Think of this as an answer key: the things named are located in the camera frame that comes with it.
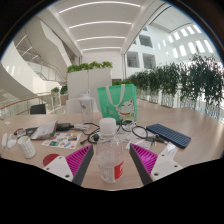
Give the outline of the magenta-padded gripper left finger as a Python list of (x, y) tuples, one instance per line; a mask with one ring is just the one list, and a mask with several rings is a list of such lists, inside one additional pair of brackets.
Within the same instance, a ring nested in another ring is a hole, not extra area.
[(57, 156), (44, 167), (44, 170), (76, 185), (81, 185), (93, 155), (93, 146), (88, 145), (66, 157)]

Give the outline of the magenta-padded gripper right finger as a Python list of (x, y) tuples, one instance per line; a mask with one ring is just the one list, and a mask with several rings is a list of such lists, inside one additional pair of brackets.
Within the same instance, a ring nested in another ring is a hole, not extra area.
[(182, 169), (182, 166), (170, 157), (157, 155), (135, 144), (130, 144), (129, 153), (144, 185)]

